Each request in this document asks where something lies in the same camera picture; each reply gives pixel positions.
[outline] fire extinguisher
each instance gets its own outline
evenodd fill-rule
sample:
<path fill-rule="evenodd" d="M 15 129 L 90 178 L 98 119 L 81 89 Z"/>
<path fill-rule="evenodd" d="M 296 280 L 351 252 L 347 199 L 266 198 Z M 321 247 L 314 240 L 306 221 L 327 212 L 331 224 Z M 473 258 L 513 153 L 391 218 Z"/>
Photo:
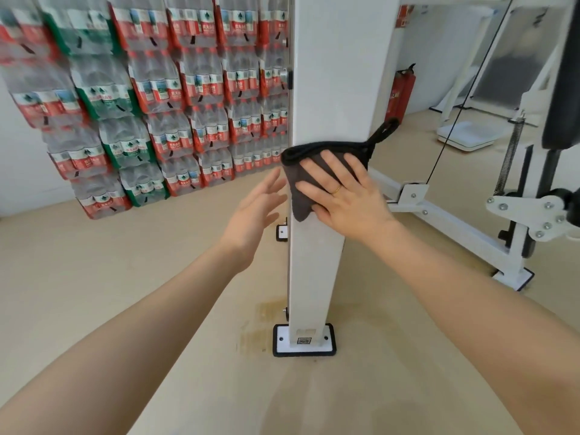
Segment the fire extinguisher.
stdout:
<path fill-rule="evenodd" d="M 391 118 L 397 118 L 399 123 L 405 116 L 409 99 L 415 86 L 417 77 L 413 68 L 415 64 L 411 65 L 406 70 L 401 70 L 395 73 L 395 80 L 393 81 L 393 88 L 391 89 L 391 97 L 388 101 L 387 114 L 385 115 L 385 122 Z"/>

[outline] white machine foot plate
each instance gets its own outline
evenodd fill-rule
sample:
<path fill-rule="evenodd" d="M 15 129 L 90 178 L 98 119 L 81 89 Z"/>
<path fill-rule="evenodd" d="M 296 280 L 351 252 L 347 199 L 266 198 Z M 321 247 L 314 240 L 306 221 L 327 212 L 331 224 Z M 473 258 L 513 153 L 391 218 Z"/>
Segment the white machine foot plate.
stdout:
<path fill-rule="evenodd" d="M 334 329 L 331 324 L 324 326 L 324 338 L 322 344 L 310 344 L 309 337 L 295 339 L 290 343 L 288 325 L 275 325 L 272 342 L 274 357 L 320 357 L 334 356 L 337 353 L 337 343 L 334 339 Z"/>
<path fill-rule="evenodd" d="M 499 281 L 502 284 L 513 288 L 516 292 L 521 292 L 526 287 L 526 285 L 528 285 L 528 283 L 533 279 L 534 276 L 536 276 L 536 274 L 532 270 L 523 269 L 518 275 L 517 281 L 515 283 L 513 281 L 508 281 L 505 278 L 505 275 L 500 271 L 498 271 L 493 276 L 493 278 L 496 281 Z"/>

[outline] metal spring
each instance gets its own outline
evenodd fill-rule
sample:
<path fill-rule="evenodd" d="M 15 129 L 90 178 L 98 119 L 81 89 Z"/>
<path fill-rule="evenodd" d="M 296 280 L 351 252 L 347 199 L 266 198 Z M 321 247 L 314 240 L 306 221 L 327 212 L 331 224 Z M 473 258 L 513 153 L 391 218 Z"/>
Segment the metal spring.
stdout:
<path fill-rule="evenodd" d="M 494 195 L 504 194 L 506 182 L 508 181 L 508 176 L 511 169 L 511 164 L 513 163 L 513 158 L 516 155 L 517 146 L 520 143 L 521 134 L 524 131 L 525 124 L 526 120 L 524 117 L 516 119 L 516 123 L 513 126 L 513 131 L 511 132 L 509 145 L 507 146 L 506 155 L 504 157 L 504 164 L 502 165 L 502 170 L 499 172 L 498 183 L 495 185 Z"/>

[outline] black cable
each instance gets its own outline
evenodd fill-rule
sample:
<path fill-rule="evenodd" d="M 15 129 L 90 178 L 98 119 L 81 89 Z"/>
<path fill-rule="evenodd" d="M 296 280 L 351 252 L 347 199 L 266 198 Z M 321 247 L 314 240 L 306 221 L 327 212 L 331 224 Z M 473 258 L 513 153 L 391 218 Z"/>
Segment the black cable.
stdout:
<path fill-rule="evenodd" d="M 509 0 L 509 4 L 507 5 L 507 9 L 504 13 L 504 17 L 502 18 L 502 21 L 500 21 L 498 29 L 495 31 L 494 37 L 491 40 L 491 44 L 489 45 L 487 51 L 485 52 L 485 56 L 483 57 L 483 62 L 485 62 L 485 60 L 487 59 L 487 57 L 489 55 L 489 52 L 491 51 L 491 48 L 494 46 L 494 42 L 495 42 L 496 38 L 498 37 L 499 31 L 502 28 L 502 24 L 504 23 L 506 17 L 509 14 L 509 10 L 510 10 L 512 4 L 513 4 L 513 0 Z M 459 113 L 457 113 L 457 117 L 455 118 L 455 121 L 453 122 L 453 125 L 451 126 L 451 131 L 449 131 L 449 135 L 447 135 L 447 138 L 445 139 L 445 143 L 443 144 L 443 147 L 441 148 L 441 151 L 439 152 L 439 156 L 437 157 L 437 160 L 435 160 L 435 165 L 433 166 L 433 169 L 431 169 L 431 174 L 429 174 L 429 178 L 427 179 L 426 184 L 429 184 L 429 181 L 431 180 L 431 177 L 433 176 L 433 173 L 435 172 L 435 168 L 437 167 L 437 164 L 439 163 L 439 160 L 441 159 L 441 156 L 443 155 L 443 151 L 445 151 L 445 147 L 447 146 L 447 142 L 449 142 L 449 138 L 451 137 L 451 133 L 453 133 L 453 130 L 455 129 L 455 125 L 457 125 L 457 122 L 459 121 L 459 117 L 461 116 L 463 108 L 465 107 L 465 104 L 467 103 L 467 101 L 469 99 L 469 95 L 471 94 L 471 90 L 472 90 L 473 86 L 475 86 L 475 82 L 477 81 L 477 78 L 479 77 L 480 73 L 482 72 L 482 69 L 483 69 L 483 63 L 480 65 L 479 69 L 477 70 L 477 73 L 475 74 L 473 82 L 472 82 L 471 86 L 469 87 L 468 94 L 465 95 L 465 99 L 463 100 L 463 103 L 461 104 L 461 108 L 459 109 Z"/>

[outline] beige floor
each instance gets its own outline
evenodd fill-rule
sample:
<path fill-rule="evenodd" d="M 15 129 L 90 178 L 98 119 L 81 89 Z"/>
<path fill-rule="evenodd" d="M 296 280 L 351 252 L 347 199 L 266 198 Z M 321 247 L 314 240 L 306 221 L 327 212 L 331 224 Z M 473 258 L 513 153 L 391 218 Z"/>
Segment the beige floor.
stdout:
<path fill-rule="evenodd" d="M 399 181 L 425 180 L 440 147 L 429 131 L 438 117 L 409 116 L 378 147 L 373 166 Z M 485 212 L 484 201 L 506 143 L 467 155 L 446 150 L 430 199 L 497 234 L 506 223 Z M 562 162 L 558 184 L 579 184 L 574 156 L 578 150 Z M 207 248 L 261 176 L 97 222 L 75 202 L 2 220 L 0 404 Z M 491 270 L 413 216 L 401 219 L 461 262 Z M 255 263 L 226 289 L 132 434 L 520 433 L 405 284 L 353 242 L 344 248 L 329 313 L 337 355 L 273 358 L 272 326 L 284 321 L 287 252 L 273 228 L 267 231 Z M 577 244 L 564 240 L 540 245 L 529 262 L 538 275 L 526 295 L 580 328 L 577 256 Z"/>

